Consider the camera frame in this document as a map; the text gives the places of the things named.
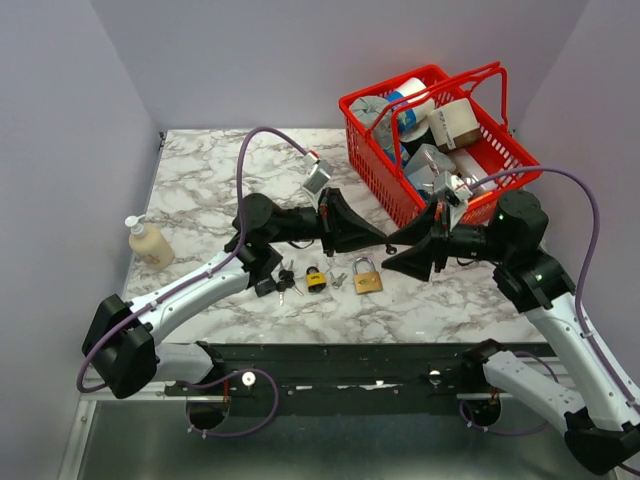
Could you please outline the small silver key pair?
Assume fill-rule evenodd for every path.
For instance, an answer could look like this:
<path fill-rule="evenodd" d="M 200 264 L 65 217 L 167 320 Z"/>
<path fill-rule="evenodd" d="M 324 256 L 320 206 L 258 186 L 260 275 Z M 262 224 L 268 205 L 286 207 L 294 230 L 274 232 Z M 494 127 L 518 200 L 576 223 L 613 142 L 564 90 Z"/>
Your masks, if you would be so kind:
<path fill-rule="evenodd" d="M 336 290 L 342 287 L 345 279 L 347 278 L 346 273 L 335 274 L 334 272 L 330 272 L 329 275 L 331 287 Z"/>

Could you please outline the brass padlock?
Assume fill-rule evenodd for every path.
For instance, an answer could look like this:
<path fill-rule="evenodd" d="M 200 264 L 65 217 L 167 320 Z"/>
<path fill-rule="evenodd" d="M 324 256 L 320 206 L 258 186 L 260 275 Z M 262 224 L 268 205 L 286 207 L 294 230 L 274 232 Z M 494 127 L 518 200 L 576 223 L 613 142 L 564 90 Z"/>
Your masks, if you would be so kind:
<path fill-rule="evenodd" d="M 369 257 L 359 257 L 352 265 L 355 292 L 358 295 L 377 293 L 383 285 L 375 263 Z"/>

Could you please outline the yellow black padlock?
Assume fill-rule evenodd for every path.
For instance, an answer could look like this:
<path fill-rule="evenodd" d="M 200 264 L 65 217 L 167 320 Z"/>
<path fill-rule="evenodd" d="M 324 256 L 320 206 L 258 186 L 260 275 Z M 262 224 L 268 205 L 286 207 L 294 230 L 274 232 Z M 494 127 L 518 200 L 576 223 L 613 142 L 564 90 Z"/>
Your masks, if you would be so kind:
<path fill-rule="evenodd" d="M 309 293 L 319 293 L 327 286 L 326 277 L 316 266 L 306 269 L 306 284 Z"/>

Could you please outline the black key bunch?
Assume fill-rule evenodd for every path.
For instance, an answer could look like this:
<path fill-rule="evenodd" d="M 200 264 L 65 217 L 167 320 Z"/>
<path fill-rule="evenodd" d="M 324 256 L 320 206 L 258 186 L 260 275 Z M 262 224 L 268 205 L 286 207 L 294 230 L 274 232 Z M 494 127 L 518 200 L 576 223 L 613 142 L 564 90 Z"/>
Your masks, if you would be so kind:
<path fill-rule="evenodd" d="M 287 266 L 285 266 L 284 264 L 280 265 L 280 270 L 278 272 L 278 281 L 276 282 L 276 291 L 278 292 L 280 306 L 284 305 L 285 292 L 289 289 L 293 290 L 300 296 L 304 295 L 304 293 L 296 285 L 293 266 L 294 260 L 291 260 Z"/>

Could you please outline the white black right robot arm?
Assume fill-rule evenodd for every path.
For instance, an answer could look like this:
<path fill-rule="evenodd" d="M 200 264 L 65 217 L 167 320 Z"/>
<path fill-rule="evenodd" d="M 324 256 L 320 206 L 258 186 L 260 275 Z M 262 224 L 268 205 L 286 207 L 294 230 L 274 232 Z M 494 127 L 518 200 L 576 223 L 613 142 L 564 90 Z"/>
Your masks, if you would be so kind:
<path fill-rule="evenodd" d="M 538 199 L 522 190 L 503 193 L 485 226 L 455 225 L 447 210 L 430 205 L 390 236 L 407 249 L 383 266 L 426 281 L 450 257 L 494 263 L 498 289 L 544 336 L 575 387 L 526 366 L 494 340 L 467 352 L 462 384 L 512 395 L 563 436 L 586 470 L 604 475 L 639 451 L 639 388 L 587 318 L 569 275 L 541 248 L 548 222 Z"/>

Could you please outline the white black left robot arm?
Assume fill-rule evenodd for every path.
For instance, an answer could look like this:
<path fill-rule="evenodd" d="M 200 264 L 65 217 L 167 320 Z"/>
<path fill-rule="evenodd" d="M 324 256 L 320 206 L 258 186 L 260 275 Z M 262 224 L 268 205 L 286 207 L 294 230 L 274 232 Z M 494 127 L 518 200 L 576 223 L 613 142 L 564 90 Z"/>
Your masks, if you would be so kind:
<path fill-rule="evenodd" d="M 81 347 L 81 368 L 93 368 L 116 398 L 164 381 L 189 384 L 201 395 L 214 393 L 222 372 L 213 351 L 202 342 L 166 339 L 211 305 L 271 280 L 282 260 L 274 244 L 318 240 L 332 256 L 387 242 L 337 188 L 324 189 L 316 207 L 290 209 L 250 194 L 233 225 L 237 233 L 224 250 L 190 274 L 129 302 L 111 295 L 99 304 Z"/>

